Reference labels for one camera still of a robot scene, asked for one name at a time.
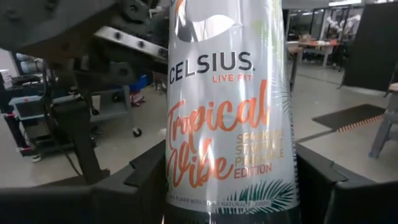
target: metal bracket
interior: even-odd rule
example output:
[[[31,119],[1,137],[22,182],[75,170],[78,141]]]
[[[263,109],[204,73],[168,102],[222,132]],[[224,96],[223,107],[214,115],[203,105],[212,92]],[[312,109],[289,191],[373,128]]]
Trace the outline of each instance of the metal bracket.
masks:
[[[138,50],[155,58],[162,59],[164,60],[164,63],[167,63],[168,50],[166,48],[148,42],[144,39],[134,37],[133,35],[127,34],[123,31],[105,26],[95,33],[95,36],[123,45],[133,50]]]

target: caster wheel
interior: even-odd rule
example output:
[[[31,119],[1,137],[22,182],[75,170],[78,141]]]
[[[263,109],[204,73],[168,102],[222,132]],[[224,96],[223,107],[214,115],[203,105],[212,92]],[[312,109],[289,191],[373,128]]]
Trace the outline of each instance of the caster wheel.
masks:
[[[133,133],[134,137],[136,137],[136,138],[138,138],[139,136],[142,135],[142,131],[139,128],[133,128],[132,133]]]
[[[42,156],[41,155],[31,156],[30,159],[32,159],[32,162],[39,162],[42,160]]]

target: celsius can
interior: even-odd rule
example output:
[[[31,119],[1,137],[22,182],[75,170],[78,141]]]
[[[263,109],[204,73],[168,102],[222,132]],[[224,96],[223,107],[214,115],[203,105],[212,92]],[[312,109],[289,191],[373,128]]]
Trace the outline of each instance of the celsius can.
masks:
[[[300,223],[280,0],[172,0],[165,223]]]

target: cable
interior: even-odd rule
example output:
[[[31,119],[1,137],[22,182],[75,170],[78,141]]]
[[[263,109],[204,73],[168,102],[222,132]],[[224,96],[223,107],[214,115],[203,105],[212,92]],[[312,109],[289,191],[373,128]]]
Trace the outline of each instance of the cable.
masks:
[[[50,137],[52,139],[52,141],[55,143],[56,148],[60,151],[63,152],[63,154],[65,155],[65,157],[68,159],[69,164],[72,166],[73,170],[76,172],[77,175],[81,176],[81,174],[79,173],[78,169],[76,168],[76,166],[74,165],[72,159],[70,158],[70,156],[68,155],[68,153],[66,152],[66,150],[62,149],[61,144],[58,142],[58,139],[55,137],[54,133],[52,131],[50,131],[49,125],[50,125],[50,118],[49,118],[49,114],[50,113],[50,109],[47,108],[47,103],[49,99],[51,99],[51,90],[49,90],[49,86],[47,83],[47,62],[45,60],[43,60],[43,84],[44,84],[44,94],[42,97],[42,104],[44,107],[44,120],[45,120],[45,127],[47,128],[47,131],[50,134]]]

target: chair leg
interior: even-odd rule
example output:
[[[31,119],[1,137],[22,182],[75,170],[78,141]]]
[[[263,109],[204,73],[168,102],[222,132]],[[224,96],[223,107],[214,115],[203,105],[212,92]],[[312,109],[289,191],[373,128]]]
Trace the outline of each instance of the chair leg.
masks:
[[[381,150],[384,147],[384,143],[386,143],[390,129],[391,129],[391,122],[383,121],[380,124],[379,130],[377,131],[376,138],[374,139],[372,150],[369,153],[369,157],[378,158],[380,155]]]

